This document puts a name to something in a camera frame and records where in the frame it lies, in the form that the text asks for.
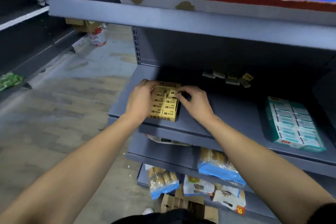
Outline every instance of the forearm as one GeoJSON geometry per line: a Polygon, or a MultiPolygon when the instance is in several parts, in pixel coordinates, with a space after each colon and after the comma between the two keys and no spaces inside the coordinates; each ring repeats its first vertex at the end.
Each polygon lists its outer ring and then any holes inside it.
{"type": "Polygon", "coordinates": [[[237,132],[217,116],[204,123],[242,178],[283,223],[304,223],[332,196],[305,172],[237,132]]]}
{"type": "Polygon", "coordinates": [[[41,176],[3,213],[6,223],[72,223],[139,122],[122,115],[41,176]]]}

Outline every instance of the white shoe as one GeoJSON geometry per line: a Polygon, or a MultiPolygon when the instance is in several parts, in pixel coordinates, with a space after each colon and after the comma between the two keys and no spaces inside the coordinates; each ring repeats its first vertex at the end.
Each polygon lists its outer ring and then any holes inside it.
{"type": "Polygon", "coordinates": [[[152,208],[146,208],[143,211],[142,215],[150,214],[150,213],[153,213],[153,212],[154,212],[154,210],[152,208]]]}

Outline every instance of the black sleeve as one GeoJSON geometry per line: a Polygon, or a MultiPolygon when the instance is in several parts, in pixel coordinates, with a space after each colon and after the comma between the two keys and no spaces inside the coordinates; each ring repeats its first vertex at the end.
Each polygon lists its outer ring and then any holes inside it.
{"type": "Polygon", "coordinates": [[[336,203],[330,203],[321,206],[310,217],[307,224],[335,223],[336,203]]]}

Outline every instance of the person's right hand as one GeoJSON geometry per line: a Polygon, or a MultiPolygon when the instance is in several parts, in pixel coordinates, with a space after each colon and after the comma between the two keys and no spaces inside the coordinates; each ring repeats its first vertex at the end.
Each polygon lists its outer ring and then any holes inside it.
{"type": "Polygon", "coordinates": [[[177,99],[183,104],[190,115],[200,124],[204,124],[214,117],[214,113],[209,104],[209,100],[205,91],[197,86],[182,86],[177,90],[177,99]],[[188,101],[180,92],[187,92],[191,95],[191,100],[188,101]]]}

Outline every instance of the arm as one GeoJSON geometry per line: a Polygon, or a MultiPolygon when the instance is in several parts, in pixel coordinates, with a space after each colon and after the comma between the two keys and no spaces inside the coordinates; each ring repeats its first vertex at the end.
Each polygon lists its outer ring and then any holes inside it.
{"type": "Polygon", "coordinates": [[[37,179],[0,215],[0,223],[73,223],[127,138],[148,115],[155,85],[141,81],[129,97],[126,113],[37,179]]]}
{"type": "Polygon", "coordinates": [[[177,98],[217,140],[242,178],[282,223],[303,224],[322,205],[336,200],[305,172],[273,151],[242,135],[214,115],[206,93],[195,86],[177,98]]]}

